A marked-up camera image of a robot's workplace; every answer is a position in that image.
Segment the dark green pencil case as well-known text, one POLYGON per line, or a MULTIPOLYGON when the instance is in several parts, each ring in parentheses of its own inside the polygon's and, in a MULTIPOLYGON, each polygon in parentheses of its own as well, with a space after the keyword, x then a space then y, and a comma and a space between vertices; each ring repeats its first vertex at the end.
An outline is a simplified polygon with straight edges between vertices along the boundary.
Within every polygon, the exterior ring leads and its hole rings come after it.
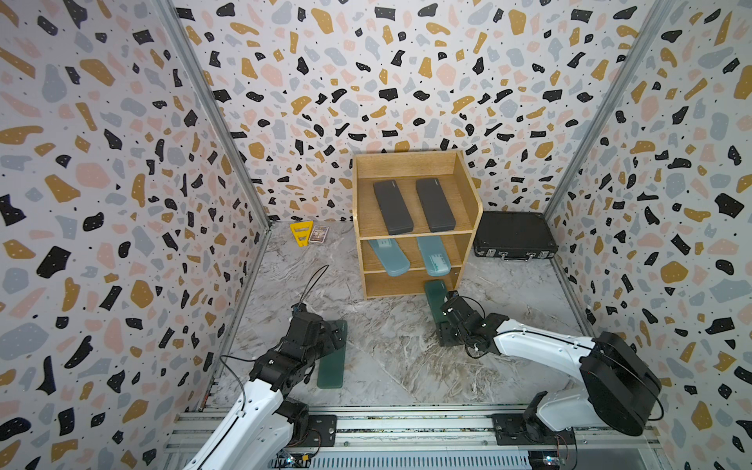
POLYGON ((342 346, 328 356, 321 358, 319 362, 316 385, 323 390, 341 389, 344 385, 348 323, 340 319, 336 320, 335 324, 342 337, 342 346))
POLYGON ((448 294, 445 282, 440 279, 426 282, 424 284, 424 292, 434 323, 440 325, 446 322, 446 317, 442 312, 442 306, 446 303, 448 294))

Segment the dark grey pencil case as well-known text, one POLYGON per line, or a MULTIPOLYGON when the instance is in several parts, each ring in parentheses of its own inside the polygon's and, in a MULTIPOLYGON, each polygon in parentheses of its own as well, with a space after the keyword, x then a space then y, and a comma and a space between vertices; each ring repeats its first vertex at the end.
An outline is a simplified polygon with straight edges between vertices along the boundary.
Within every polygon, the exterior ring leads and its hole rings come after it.
POLYGON ((419 179, 415 188, 430 231, 456 229, 456 219, 438 178, 419 179))
POLYGON ((378 181, 373 190, 387 232, 390 235, 411 233, 413 220, 397 182, 394 179, 378 181))

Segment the light teal pencil case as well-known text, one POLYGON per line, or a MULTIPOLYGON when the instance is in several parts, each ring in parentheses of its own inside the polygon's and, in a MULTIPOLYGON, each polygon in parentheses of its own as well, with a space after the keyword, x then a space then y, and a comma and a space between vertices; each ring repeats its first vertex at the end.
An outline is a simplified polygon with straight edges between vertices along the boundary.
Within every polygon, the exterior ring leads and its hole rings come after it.
POLYGON ((369 240, 368 243, 389 276, 397 277, 409 271, 410 261, 395 239, 369 240))
POLYGON ((452 269, 452 263, 442 237, 418 237, 416 241, 428 275, 432 277, 448 275, 452 269))

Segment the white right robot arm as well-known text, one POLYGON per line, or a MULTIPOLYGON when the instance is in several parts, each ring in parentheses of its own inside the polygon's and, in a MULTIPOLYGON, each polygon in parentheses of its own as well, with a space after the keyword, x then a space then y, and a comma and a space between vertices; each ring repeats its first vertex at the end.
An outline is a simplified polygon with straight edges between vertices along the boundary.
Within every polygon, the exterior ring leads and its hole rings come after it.
POLYGON ((484 313, 451 291, 441 307, 444 329, 470 358, 513 356, 557 370, 576 385, 540 392, 522 413, 519 432, 542 442, 570 428, 607 426, 638 437, 662 407, 662 385, 647 364, 618 335, 577 337, 525 325, 507 315, 484 313))

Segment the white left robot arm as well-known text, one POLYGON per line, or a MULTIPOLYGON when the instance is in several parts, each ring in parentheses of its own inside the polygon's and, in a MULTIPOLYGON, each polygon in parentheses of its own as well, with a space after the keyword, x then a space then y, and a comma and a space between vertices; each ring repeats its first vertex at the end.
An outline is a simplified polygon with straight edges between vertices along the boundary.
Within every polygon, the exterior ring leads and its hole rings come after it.
POLYGON ((293 305, 286 334, 254 360, 235 404, 186 467, 264 469, 287 446, 309 440, 309 406, 289 395, 311 380, 321 358, 345 346, 335 321, 311 313, 303 303, 293 305))

